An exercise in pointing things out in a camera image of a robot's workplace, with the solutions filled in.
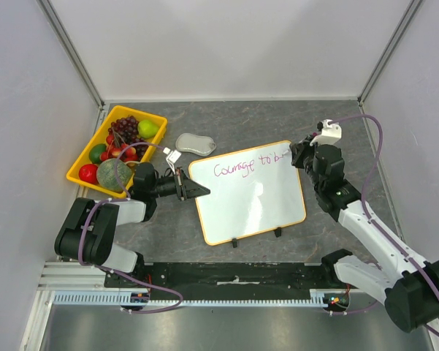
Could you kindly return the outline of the green lime fruit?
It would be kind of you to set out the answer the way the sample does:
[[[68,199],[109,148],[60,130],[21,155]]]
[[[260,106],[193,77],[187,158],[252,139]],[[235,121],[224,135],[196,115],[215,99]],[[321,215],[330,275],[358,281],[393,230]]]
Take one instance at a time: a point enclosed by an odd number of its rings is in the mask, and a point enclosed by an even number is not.
[[[89,159],[93,164],[100,164],[101,161],[101,155],[107,150],[107,146],[104,143],[100,143],[95,145],[90,151],[89,151]]]

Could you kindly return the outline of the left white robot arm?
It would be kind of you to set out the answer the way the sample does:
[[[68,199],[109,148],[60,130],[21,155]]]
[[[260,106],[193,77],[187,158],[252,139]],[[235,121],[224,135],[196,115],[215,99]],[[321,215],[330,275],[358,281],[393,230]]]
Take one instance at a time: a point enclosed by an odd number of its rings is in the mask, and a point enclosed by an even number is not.
[[[129,193],[129,199],[77,198],[56,237],[56,254],[82,265],[120,271],[124,283],[139,287],[146,277],[143,257],[114,243],[116,227],[150,220],[160,197],[174,195],[184,201],[209,195],[210,190],[191,180],[181,168],[159,176],[154,166],[145,162],[136,167]]]

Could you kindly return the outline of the yellow plastic fruit tray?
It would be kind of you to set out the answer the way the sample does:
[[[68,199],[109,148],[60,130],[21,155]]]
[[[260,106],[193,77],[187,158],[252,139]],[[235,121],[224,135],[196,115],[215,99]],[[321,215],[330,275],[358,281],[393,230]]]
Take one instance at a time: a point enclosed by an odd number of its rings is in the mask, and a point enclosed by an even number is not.
[[[109,128],[112,126],[112,123],[115,123],[118,119],[130,116],[133,116],[137,121],[147,120],[155,124],[159,128],[159,130],[154,136],[148,138],[147,141],[153,144],[159,144],[161,142],[167,130],[167,119],[165,117],[157,116],[152,113],[147,113],[140,110],[135,110],[130,107],[116,105],[108,113],[106,119],[102,122],[102,125],[97,129],[94,136],[88,142],[87,146],[76,158],[74,164],[66,173],[66,179],[80,186],[86,186],[89,189],[105,193],[110,197],[124,198],[126,194],[123,191],[115,192],[100,184],[92,184],[91,182],[87,182],[85,179],[80,178],[79,172],[81,167],[93,164],[90,158],[90,153],[94,147],[98,146],[99,144],[105,144],[107,146],[106,138],[109,135]]]

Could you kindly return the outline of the red apple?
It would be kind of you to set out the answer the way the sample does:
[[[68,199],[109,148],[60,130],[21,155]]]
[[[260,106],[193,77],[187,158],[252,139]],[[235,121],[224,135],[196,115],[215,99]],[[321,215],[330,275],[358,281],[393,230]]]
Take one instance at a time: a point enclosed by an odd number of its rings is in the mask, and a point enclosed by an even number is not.
[[[98,165],[95,164],[83,165],[78,171],[79,179],[89,184],[98,184],[98,180],[96,176],[97,170],[98,170]]]

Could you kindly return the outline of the green netted melon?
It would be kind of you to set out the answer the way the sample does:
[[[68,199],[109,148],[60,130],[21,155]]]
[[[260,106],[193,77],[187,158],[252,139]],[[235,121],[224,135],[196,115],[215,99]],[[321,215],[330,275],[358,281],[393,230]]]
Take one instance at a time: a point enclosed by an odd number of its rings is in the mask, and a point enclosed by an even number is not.
[[[126,186],[133,172],[131,168],[121,160],[107,159],[98,166],[96,179],[103,188],[113,192],[122,192],[123,189],[117,181],[115,174],[118,174],[119,180]]]

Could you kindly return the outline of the orange framed whiteboard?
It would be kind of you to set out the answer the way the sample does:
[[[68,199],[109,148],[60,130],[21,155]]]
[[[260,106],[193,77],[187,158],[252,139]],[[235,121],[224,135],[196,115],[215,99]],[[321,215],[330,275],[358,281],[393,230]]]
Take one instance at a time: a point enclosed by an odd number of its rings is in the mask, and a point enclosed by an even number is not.
[[[206,244],[216,246],[303,222],[305,200],[290,141],[192,162],[191,180],[210,193],[196,199]]]

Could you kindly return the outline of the purple capped white marker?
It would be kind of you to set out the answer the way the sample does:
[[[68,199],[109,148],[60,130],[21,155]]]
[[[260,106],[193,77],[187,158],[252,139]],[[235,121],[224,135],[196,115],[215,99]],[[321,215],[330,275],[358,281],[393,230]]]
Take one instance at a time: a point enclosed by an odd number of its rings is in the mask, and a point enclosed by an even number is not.
[[[319,135],[318,132],[312,132],[309,135],[306,135],[301,141],[297,143],[290,143],[289,147],[283,152],[283,155],[297,154],[299,151],[310,150],[312,148],[310,143],[318,135]]]

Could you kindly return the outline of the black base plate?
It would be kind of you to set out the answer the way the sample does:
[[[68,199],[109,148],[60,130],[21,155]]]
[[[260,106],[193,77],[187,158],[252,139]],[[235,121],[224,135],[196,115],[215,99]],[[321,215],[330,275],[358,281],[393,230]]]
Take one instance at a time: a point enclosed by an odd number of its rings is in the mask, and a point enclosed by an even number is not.
[[[185,298],[304,298],[315,290],[346,290],[320,265],[304,263],[151,263],[137,277]]]

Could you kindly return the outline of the grey whiteboard eraser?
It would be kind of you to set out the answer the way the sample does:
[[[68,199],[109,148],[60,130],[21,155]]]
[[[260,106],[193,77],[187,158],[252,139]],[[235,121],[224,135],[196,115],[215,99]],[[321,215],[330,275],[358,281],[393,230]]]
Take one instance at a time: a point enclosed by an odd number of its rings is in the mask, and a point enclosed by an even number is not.
[[[206,157],[216,150],[217,145],[211,137],[183,133],[177,138],[175,147],[182,153],[187,152]]]

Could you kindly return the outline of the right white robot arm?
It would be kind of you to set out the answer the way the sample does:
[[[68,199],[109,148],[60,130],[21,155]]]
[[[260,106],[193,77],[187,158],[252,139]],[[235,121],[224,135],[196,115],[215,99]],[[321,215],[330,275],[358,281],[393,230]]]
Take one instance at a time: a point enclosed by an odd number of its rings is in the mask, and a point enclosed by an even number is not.
[[[320,269],[327,287],[346,283],[382,304],[392,322],[410,333],[439,318],[439,260],[414,252],[371,210],[344,176],[341,150],[313,145],[314,136],[290,146],[291,163],[308,175],[320,208],[351,232],[376,259],[363,263],[346,249],[325,256]]]

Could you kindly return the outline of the green pear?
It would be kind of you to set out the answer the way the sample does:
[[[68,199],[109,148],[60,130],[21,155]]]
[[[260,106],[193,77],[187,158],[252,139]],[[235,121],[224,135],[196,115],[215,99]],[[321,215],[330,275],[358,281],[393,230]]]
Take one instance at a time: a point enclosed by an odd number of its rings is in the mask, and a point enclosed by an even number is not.
[[[150,139],[157,134],[159,126],[154,124],[151,120],[145,119],[138,123],[137,131],[143,139]]]

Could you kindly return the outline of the dark purple grape bunch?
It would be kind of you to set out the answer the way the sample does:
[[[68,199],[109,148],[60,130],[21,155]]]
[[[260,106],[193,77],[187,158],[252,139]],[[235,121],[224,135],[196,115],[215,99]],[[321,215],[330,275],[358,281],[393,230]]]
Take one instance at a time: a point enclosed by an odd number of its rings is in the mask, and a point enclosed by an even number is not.
[[[127,145],[145,142],[145,140],[138,134],[138,123],[139,121],[134,116],[119,118],[110,124],[108,132],[109,134],[113,133],[120,135]]]

